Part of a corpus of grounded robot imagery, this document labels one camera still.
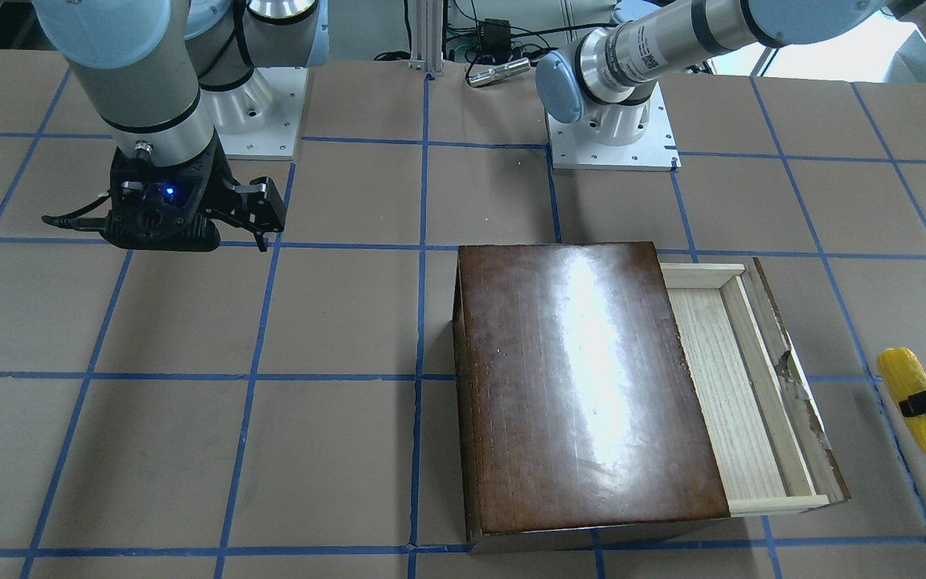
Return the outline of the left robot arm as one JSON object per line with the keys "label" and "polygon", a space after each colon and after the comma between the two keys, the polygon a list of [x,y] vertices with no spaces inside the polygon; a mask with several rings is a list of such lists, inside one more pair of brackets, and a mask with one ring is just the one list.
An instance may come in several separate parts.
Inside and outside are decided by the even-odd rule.
{"label": "left robot arm", "polygon": [[881,1],[677,1],[637,21],[596,28],[535,69],[552,120],[646,109],[664,84],[676,107],[672,186],[685,253],[762,257],[784,289],[821,293],[807,336],[834,374],[887,381],[877,355],[926,355],[926,85],[716,77],[690,64],[758,43],[830,39]]}

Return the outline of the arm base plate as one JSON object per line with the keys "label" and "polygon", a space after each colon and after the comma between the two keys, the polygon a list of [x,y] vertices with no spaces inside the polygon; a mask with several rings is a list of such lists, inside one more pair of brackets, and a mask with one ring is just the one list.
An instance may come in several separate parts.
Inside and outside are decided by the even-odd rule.
{"label": "arm base plate", "polygon": [[552,164],[569,170],[676,171],[682,167],[661,85],[634,106],[592,106],[576,122],[545,117]]}
{"label": "arm base plate", "polygon": [[260,68],[241,87],[203,90],[231,160],[293,161],[304,117],[308,68]]}

